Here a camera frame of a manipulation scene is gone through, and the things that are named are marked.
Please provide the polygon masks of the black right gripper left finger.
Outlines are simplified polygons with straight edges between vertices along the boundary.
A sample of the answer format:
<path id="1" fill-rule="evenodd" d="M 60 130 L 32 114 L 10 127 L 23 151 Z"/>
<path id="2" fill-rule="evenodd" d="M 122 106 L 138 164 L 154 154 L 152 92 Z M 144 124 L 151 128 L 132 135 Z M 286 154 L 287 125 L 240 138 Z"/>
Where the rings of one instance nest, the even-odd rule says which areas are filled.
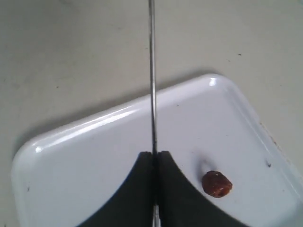
<path id="1" fill-rule="evenodd" d="M 151 227 L 153 223 L 153 158 L 141 152 L 113 196 L 80 227 Z"/>

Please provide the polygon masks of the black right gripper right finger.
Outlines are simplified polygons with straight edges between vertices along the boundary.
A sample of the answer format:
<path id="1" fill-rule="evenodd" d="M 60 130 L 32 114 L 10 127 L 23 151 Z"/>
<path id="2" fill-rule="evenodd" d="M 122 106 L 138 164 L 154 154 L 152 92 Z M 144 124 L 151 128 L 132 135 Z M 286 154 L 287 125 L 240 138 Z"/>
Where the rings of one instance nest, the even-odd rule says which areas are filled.
<path id="1" fill-rule="evenodd" d="M 162 227 L 242 227 L 206 199 L 183 175 L 168 151 L 157 154 L 158 205 Z"/>

